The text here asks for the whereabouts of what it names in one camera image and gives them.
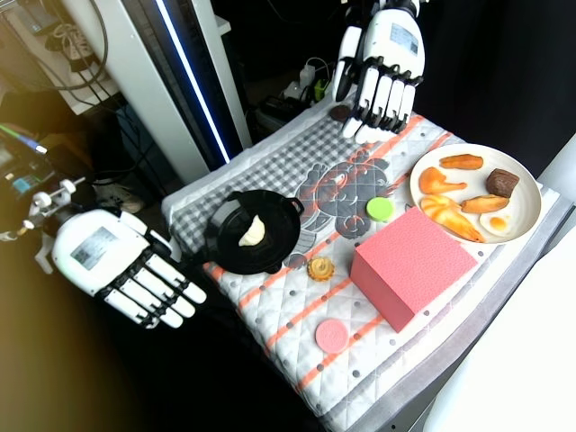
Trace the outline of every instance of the black frying pan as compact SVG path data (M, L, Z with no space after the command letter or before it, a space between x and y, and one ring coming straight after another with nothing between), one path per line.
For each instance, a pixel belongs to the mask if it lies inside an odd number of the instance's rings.
M238 275L276 273L296 246L303 212L297 198L265 190L233 192L208 221L205 244L193 263L215 261ZM240 238L256 215L264 223L265 236L255 246L240 247Z

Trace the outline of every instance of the red box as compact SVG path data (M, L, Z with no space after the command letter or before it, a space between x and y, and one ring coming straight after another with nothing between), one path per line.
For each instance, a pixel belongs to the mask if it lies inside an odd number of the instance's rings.
M412 208L356 248L351 279L396 331L476 265Z

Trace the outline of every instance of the plate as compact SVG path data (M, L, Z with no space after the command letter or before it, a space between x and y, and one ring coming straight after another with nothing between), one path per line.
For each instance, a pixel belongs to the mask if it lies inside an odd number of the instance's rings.
M463 154L482 157L484 159L484 165L482 168L476 170L445 169L440 167L441 158ZM485 182L492 170L496 168L505 169L520 177L520 181L510 197L510 202L505 208L506 213L510 216L510 232L506 235L499 237L489 233L480 224L480 215L462 213L484 236L486 243L508 243L511 240L522 237L536 225L542 209L542 197L538 189L538 184L528 170L513 157L494 148L477 144L453 144L430 151L418 161L410 175L410 193L414 203L419 208L420 202L425 196L425 194L420 191L419 179L422 171L429 167L438 168L446 176L448 183L466 182L468 184L468 187L463 190L442 193L442 195L451 198L457 203L470 200L479 195L488 194ZM476 244L455 235L449 229L444 230L458 241Z

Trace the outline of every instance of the egg yolk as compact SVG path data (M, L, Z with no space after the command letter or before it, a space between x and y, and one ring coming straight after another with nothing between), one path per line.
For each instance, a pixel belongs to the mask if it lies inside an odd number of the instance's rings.
M490 219L490 225L498 231L503 231L506 229L508 224L502 218L492 218Z

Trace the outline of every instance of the pink disc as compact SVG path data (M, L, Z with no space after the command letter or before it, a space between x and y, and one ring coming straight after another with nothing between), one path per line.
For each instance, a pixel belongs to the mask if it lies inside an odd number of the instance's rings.
M348 345L348 330L342 321L326 319L316 328L316 343L326 353L339 353Z

